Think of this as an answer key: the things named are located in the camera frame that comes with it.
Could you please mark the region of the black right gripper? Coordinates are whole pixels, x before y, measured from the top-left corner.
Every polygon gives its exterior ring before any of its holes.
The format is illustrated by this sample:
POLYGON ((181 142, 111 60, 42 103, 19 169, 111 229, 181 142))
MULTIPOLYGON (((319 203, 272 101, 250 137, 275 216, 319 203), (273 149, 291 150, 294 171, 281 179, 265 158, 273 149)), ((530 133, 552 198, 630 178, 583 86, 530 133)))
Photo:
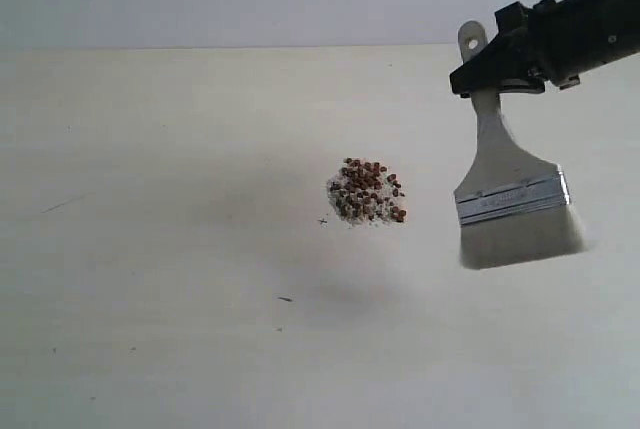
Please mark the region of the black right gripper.
POLYGON ((452 93, 470 98, 483 90, 542 94, 547 82, 560 90, 578 86, 577 74, 558 78, 543 44, 544 25, 559 7, 556 0, 541 0, 531 8, 511 3, 495 12, 498 35, 491 41, 484 28, 460 28, 457 42, 463 62, 449 75, 452 93))

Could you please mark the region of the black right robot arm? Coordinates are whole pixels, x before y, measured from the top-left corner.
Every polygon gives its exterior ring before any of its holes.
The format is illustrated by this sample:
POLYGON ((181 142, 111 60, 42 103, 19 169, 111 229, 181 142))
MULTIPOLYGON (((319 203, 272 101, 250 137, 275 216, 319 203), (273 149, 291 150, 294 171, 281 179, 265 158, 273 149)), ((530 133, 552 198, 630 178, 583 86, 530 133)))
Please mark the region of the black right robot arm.
POLYGON ((497 35, 450 74, 462 98, 495 89, 541 94, 564 90, 580 75, 639 52, 639 0, 514 2, 495 12, 497 35))

